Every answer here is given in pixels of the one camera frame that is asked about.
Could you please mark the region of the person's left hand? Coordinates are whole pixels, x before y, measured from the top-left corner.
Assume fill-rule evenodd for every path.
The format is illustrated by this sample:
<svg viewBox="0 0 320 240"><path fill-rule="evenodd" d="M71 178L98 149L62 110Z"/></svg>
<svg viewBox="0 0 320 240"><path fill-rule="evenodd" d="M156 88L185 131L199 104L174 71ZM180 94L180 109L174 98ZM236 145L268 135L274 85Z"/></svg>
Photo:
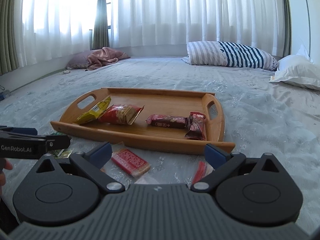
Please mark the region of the person's left hand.
<svg viewBox="0 0 320 240"><path fill-rule="evenodd" d="M13 166L11 162L9 162L5 158L0 159L0 194L2 194L2 187L6 184L6 176L3 170L12 170Z"/></svg>

